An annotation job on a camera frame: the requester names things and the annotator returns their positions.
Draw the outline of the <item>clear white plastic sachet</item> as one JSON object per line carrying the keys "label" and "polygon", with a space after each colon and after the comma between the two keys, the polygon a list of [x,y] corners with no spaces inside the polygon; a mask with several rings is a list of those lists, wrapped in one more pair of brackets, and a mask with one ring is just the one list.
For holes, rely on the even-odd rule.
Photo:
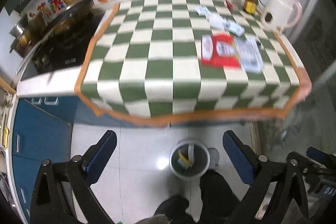
{"label": "clear white plastic sachet", "polygon": [[228,19],[225,20],[224,29],[237,37],[240,37],[245,33],[245,29],[240,26],[240,24]]}

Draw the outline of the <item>white foam wrap packet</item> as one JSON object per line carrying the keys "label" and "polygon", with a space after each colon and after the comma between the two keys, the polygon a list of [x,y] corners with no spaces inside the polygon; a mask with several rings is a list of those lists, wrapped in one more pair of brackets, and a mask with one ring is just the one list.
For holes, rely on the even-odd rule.
{"label": "white foam wrap packet", "polygon": [[207,16],[207,21],[211,28],[219,30],[228,30],[228,22],[225,18],[222,18],[219,14],[210,14]]}

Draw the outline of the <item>silver medicine sachet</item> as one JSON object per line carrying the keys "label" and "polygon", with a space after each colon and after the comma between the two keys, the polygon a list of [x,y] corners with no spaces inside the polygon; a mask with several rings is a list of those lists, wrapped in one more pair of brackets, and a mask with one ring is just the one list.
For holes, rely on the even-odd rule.
{"label": "silver medicine sachet", "polygon": [[204,15],[204,16],[211,15],[211,11],[206,6],[197,6],[197,7],[194,8],[194,10],[199,16],[201,16],[201,15]]}

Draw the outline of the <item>white round trash bin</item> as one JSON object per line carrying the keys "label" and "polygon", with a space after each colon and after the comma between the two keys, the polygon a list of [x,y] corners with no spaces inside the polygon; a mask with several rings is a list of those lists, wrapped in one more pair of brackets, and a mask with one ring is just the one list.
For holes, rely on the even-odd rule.
{"label": "white round trash bin", "polygon": [[182,180],[200,178],[210,166],[209,149],[197,140],[182,140],[171,151],[169,163],[173,174]]}

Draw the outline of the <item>blue kitchen cabinet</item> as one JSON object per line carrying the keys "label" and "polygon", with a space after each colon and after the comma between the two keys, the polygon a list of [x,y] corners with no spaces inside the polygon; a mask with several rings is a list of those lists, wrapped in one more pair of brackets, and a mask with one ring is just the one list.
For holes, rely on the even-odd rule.
{"label": "blue kitchen cabinet", "polygon": [[19,99],[12,135],[12,162],[15,188],[26,220],[30,219],[30,203],[41,162],[70,159],[74,124],[136,127],[108,114],[97,117],[76,96]]}

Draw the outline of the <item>person's black trouser legs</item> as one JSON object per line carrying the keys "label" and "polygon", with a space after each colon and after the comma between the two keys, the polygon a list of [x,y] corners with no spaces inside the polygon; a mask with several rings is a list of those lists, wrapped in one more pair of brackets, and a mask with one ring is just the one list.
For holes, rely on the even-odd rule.
{"label": "person's black trouser legs", "polygon": [[[207,170],[200,179],[199,188],[202,200],[199,223],[224,223],[240,203],[216,170]],[[193,217],[186,213],[188,207],[189,200],[178,194],[163,201],[154,214],[164,215],[168,223],[194,223]]]}

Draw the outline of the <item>left grey slipper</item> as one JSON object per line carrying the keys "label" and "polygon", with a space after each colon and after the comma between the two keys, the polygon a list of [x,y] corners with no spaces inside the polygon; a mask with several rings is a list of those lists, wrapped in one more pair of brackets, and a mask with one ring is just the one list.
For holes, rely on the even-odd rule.
{"label": "left grey slipper", "polygon": [[209,169],[216,170],[219,166],[220,153],[216,148],[209,148],[210,164]]}

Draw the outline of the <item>red flat package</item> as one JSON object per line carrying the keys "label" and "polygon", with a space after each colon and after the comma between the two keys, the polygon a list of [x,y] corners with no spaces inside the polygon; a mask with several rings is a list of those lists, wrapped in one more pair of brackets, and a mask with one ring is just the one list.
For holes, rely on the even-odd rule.
{"label": "red flat package", "polygon": [[240,67],[240,53],[229,34],[203,35],[201,61],[211,67]]}

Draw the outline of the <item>green white checkered tablecloth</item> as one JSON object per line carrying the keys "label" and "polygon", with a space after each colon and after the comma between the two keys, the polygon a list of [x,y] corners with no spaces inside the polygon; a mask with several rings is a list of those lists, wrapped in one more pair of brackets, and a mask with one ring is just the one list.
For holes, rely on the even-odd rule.
{"label": "green white checkered tablecloth", "polygon": [[[198,5],[241,24],[246,38],[260,43],[260,73],[202,63],[201,39],[217,30],[197,14]],[[285,118],[311,91],[286,37],[222,0],[126,0],[103,9],[74,88],[97,116],[151,126]]]}

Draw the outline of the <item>white electric kettle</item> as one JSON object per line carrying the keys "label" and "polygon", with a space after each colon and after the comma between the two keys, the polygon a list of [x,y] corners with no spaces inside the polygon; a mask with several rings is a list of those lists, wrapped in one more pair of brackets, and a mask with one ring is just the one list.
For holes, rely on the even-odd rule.
{"label": "white electric kettle", "polygon": [[268,0],[261,13],[261,24],[275,32],[294,27],[302,17],[302,6],[296,0]]}

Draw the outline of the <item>black gas stove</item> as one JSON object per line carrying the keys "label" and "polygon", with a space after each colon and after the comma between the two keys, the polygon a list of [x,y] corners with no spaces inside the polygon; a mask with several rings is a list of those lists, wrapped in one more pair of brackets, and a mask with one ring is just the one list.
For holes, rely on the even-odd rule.
{"label": "black gas stove", "polygon": [[70,30],[49,38],[19,73],[21,80],[82,65],[89,42],[104,14],[102,9],[93,9]]}

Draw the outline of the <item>steel pot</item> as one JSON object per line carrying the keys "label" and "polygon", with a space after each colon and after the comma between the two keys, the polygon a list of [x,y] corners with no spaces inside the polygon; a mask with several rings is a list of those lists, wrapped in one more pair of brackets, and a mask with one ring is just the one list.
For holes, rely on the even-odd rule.
{"label": "steel pot", "polygon": [[12,28],[10,34],[15,37],[10,46],[10,53],[15,51],[24,58],[39,40],[39,34],[30,28],[29,20],[25,14]]}

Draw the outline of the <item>small red sauce packet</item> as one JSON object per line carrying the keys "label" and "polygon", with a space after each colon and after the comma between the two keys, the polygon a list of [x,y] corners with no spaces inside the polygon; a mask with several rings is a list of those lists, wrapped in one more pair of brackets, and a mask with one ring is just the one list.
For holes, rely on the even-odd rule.
{"label": "small red sauce packet", "polygon": [[230,11],[232,11],[234,9],[234,7],[232,6],[231,2],[228,1],[228,0],[225,0],[225,5],[226,5],[226,8]]}

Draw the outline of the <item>black wok pan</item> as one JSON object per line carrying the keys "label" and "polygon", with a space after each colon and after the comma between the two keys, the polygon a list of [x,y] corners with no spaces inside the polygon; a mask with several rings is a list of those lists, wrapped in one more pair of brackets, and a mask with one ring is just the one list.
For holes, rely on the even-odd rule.
{"label": "black wok pan", "polygon": [[25,58],[19,64],[15,75],[18,76],[18,74],[23,70],[23,67],[33,58],[38,48],[42,46],[49,38],[64,31],[70,30],[76,22],[82,20],[91,13],[93,6],[94,0],[80,0],[68,6],[56,18],[54,18],[47,26],[45,34],[42,36],[42,38],[32,47],[32,49],[27,53]]}

